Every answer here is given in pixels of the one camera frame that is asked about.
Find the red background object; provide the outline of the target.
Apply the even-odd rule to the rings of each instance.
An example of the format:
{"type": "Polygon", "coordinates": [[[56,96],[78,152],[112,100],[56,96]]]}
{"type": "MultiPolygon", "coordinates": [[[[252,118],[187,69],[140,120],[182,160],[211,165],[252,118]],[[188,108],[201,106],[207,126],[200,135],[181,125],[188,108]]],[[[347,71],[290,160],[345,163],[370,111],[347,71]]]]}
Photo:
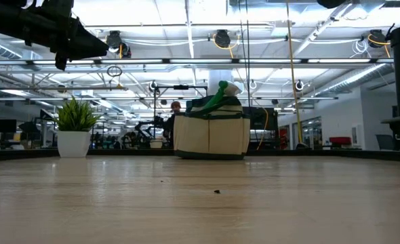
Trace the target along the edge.
{"type": "Polygon", "coordinates": [[[288,139],[289,129],[288,126],[281,126],[279,128],[279,141],[280,141],[280,149],[286,150],[288,148],[288,139]]]}

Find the silver ventilation duct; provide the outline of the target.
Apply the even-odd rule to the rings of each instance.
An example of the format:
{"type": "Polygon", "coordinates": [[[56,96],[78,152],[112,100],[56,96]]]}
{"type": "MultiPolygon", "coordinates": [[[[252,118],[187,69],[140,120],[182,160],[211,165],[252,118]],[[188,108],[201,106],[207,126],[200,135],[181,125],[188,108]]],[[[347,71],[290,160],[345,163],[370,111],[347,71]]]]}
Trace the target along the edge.
{"type": "Polygon", "coordinates": [[[394,68],[392,64],[373,64],[364,69],[355,69],[316,89],[311,97],[325,96],[328,93],[334,93],[341,89],[352,88],[355,85],[361,85],[362,83],[393,72],[394,68]]]}

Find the artificial plant in white pot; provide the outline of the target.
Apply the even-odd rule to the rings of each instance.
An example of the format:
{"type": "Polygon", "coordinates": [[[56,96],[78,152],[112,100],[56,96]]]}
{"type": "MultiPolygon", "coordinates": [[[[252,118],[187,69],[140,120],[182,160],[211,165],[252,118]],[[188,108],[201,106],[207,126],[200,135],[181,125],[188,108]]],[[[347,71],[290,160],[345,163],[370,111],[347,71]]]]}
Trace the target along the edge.
{"type": "Polygon", "coordinates": [[[91,142],[91,129],[100,118],[88,101],[72,97],[58,109],[57,147],[62,158],[84,158],[91,142]]]}

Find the beige gardening bag green trim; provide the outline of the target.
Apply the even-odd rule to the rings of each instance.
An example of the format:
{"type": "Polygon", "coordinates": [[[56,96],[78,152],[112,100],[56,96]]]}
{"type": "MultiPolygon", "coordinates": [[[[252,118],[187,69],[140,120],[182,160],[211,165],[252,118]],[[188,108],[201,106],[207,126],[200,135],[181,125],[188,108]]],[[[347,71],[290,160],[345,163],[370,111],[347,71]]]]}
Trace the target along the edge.
{"type": "Polygon", "coordinates": [[[175,114],[174,154],[183,159],[243,159],[250,140],[249,115],[234,96],[207,107],[211,99],[191,100],[183,113],[175,114]]]}

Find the red seat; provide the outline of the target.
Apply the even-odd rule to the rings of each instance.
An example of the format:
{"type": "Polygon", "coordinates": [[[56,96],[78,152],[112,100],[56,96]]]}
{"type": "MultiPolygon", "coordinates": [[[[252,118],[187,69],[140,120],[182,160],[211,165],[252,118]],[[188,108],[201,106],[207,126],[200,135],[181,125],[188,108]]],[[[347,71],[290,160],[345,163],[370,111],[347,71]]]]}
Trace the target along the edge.
{"type": "Polygon", "coordinates": [[[330,137],[329,142],[332,144],[333,147],[342,147],[352,144],[352,140],[350,137],[330,137]]]}

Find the person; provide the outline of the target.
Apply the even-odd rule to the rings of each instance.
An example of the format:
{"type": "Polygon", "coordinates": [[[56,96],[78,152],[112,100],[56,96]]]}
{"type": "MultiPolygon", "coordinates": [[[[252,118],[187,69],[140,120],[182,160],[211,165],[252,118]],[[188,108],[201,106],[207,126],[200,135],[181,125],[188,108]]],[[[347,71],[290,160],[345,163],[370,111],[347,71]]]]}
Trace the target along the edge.
{"type": "Polygon", "coordinates": [[[169,143],[169,148],[174,147],[174,121],[176,114],[180,112],[181,105],[179,101],[174,101],[171,103],[171,117],[164,124],[164,136],[167,138],[169,143]]]}

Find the black background screen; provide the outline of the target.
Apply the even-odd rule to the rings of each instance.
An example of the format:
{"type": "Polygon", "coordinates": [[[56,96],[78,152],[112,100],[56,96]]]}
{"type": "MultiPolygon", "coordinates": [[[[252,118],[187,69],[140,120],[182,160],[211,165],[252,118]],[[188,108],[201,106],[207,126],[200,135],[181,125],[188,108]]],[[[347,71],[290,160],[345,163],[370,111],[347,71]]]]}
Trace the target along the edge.
{"type": "Polygon", "coordinates": [[[278,130],[278,112],[273,108],[251,107],[247,109],[250,116],[250,129],[278,130]]]}

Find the green spray bottle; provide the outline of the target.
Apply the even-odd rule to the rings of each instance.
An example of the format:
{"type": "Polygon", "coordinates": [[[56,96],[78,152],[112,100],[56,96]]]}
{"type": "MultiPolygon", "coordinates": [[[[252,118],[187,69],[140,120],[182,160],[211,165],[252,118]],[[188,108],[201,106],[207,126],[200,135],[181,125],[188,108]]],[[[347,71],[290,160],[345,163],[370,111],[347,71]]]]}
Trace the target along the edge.
{"type": "Polygon", "coordinates": [[[209,114],[223,106],[240,104],[237,95],[241,93],[241,89],[237,85],[230,81],[220,81],[218,86],[216,94],[199,111],[200,115],[209,114]]]}

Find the long ceiling light bar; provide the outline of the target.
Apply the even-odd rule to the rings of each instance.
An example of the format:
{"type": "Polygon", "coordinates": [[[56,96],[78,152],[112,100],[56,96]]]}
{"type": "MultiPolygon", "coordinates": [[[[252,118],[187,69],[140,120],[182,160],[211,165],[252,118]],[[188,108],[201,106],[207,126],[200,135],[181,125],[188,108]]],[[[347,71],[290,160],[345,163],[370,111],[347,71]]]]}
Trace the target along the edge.
{"type": "Polygon", "coordinates": [[[162,58],[162,59],[105,59],[73,60],[68,65],[92,64],[392,64],[392,58],[162,58]]]}

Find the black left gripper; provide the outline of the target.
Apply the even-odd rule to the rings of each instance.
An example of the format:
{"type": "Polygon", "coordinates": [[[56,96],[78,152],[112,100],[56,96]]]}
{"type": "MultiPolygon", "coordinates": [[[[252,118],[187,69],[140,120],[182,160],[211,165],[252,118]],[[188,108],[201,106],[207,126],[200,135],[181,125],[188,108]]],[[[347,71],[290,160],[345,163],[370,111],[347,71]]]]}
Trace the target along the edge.
{"type": "Polygon", "coordinates": [[[55,53],[55,66],[65,70],[67,60],[105,56],[108,45],[72,17],[75,0],[20,0],[20,38],[55,53]]]}

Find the black aluminium table frame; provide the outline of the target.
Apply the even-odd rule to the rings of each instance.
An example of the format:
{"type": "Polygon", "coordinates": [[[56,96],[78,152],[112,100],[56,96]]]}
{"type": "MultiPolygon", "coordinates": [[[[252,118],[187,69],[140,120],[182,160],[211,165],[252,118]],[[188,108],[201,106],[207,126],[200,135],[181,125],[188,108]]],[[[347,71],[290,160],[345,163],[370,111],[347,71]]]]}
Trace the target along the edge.
{"type": "MultiPolygon", "coordinates": [[[[174,152],[168,149],[144,150],[89,150],[91,156],[173,156],[174,152]]],[[[0,150],[0,161],[14,159],[34,159],[44,157],[58,157],[57,149],[33,150],[0,150]]],[[[350,157],[359,159],[378,159],[386,161],[400,161],[400,151],[382,150],[249,150],[249,157],[350,157]]]]}

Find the distant dark monitor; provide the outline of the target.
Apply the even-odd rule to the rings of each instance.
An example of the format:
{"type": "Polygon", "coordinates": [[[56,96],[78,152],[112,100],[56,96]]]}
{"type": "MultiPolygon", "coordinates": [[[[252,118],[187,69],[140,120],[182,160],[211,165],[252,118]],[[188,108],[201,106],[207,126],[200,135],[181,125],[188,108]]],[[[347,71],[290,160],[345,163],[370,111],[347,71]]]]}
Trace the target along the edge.
{"type": "Polygon", "coordinates": [[[17,121],[15,119],[0,119],[0,133],[15,133],[17,121]]]}

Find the white building column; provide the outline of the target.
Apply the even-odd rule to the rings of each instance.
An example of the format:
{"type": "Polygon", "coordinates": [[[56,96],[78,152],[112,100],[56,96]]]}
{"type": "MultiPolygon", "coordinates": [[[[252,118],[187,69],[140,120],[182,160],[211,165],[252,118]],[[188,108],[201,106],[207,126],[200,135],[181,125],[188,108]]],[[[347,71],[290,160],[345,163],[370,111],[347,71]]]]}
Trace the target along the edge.
{"type": "Polygon", "coordinates": [[[213,96],[219,90],[219,82],[228,81],[233,82],[232,70],[210,70],[209,78],[207,80],[207,92],[209,96],[213,96]]]}

